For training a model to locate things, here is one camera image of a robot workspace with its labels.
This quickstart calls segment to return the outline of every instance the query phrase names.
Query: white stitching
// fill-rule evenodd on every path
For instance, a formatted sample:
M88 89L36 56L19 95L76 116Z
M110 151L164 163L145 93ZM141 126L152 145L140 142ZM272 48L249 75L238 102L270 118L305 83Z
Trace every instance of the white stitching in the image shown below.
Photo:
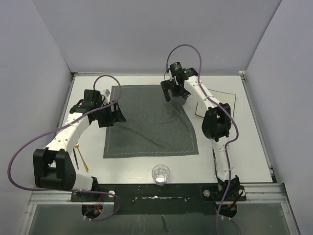
M132 88L132 87L137 87L137 85L129 85L127 87L123 87L123 88ZM143 86L140 88L159 88L159 86ZM115 89L113 88L113 93L112 93L112 97L114 98L114 93L115 93ZM183 118L186 119L186 117L183 115L180 107L178 107L179 112L182 114ZM191 144L193 147L193 150L190 151L176 151L176 152L136 152L136 153L109 153L109 146L110 146L110 136L111 136L111 127L109 127L109 136L108 136L108 147L107 147L107 155L130 155L130 154L137 154L137 153L190 153L190 152L194 152L195 151L195 146L194 146L194 140L192 138L192 128L191 128L191 122L189 122L187 119L186 121L189 124L189 130L190 130L190 137L191 137Z

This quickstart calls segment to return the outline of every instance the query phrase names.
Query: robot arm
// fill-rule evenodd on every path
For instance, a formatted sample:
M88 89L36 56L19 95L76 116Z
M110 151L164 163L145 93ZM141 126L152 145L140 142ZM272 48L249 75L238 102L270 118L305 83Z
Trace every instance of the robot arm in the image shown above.
M203 113L205 113L202 131L212 143L216 176L222 182L228 181L229 169L225 153L225 144L228 142L229 136L229 118L219 107L205 97L198 84L198 73L193 68L183 69L180 62L176 62L170 65L169 70L172 77L169 80L161 82L166 101L170 101L171 99L168 90L171 91L172 96L187 98L192 95L197 100L198 108L201 108ZM230 113L230 106L227 103L220 103L202 82L201 84L208 96ZM231 180L233 180L236 178L236 173L231 162L230 165Z
M74 105L65 122L70 124L83 114L109 104L110 92L85 90L84 99ZM115 122L126 122L118 103L93 112L61 130L44 148L33 154L35 184L39 188L58 190L91 190L97 185L94 177L76 174L70 159L74 145L92 121L97 120L99 127L113 126Z

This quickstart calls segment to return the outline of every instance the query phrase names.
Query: screw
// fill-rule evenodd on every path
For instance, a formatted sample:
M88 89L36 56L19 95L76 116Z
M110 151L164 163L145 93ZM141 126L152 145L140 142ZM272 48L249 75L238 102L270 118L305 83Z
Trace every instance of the screw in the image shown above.
M203 194L204 194L205 197L209 197L210 196L210 191L206 189L205 191L203 191Z
M115 192L114 192L113 190L110 190L109 193L115 195Z
M244 190L242 190L242 189L240 189L239 191L238 191L238 193L240 194L240 193L243 193L242 194L242 197L244 197L245 195L246 195L246 192L244 191Z

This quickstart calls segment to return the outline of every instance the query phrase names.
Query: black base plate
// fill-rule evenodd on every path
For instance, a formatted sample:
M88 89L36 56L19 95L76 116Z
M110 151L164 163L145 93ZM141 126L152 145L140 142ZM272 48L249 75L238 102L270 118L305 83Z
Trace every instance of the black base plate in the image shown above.
M204 190L210 191L205 197ZM97 191L113 190L122 199L122 207L118 214L185 214L202 213L216 214L216 201L220 201L223 191L218 190L218 184L99 184ZM226 201L233 201L238 191L229 192ZM99 194L72 193L72 202L97 202ZM119 200L103 197L103 202L114 201L114 209Z

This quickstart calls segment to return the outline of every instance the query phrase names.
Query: tabletop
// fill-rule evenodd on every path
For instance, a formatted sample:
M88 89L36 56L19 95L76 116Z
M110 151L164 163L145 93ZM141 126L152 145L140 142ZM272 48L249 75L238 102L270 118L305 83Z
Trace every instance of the tabletop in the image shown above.
M76 76L67 104L65 117L70 108L83 98L85 89L92 89L97 76ZM159 85L163 76L117 76L121 85ZM272 183L268 164L263 152L258 131L253 119L249 102L240 76L202 76L202 82L208 89L236 94L234 120L239 128L239 138L229 145L229 155L241 183ZM101 78L98 90L111 90L116 82ZM154 166L164 164L170 168L168 183L216 183L215 167L210 141L203 135L203 118L195 115L196 101L191 96L183 105L196 132L199 154L169 157L131 157L104 159L106 128L99 128L98 123L91 123L79 139L80 151L90 169L87 173L78 158L77 173L94 176L101 184L146 184L153 183L151 171ZM230 138L235 137L235 129L230 129ZM76 168L74 155L71 155Z

